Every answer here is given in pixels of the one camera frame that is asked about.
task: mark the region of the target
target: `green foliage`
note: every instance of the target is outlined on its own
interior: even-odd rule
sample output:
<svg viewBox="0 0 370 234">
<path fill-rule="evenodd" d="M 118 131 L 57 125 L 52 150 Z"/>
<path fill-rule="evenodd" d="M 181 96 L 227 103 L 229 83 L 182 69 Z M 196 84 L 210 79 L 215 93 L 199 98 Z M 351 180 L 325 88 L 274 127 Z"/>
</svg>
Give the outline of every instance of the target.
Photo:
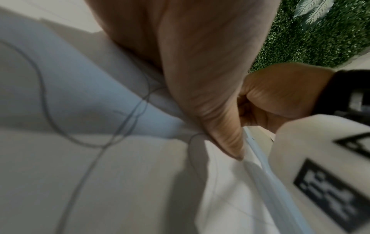
<svg viewBox="0 0 370 234">
<path fill-rule="evenodd" d="M 370 0 L 335 0 L 320 22 L 303 30 L 299 0 L 282 0 L 251 71 L 280 62 L 336 67 L 370 46 Z"/>
</svg>

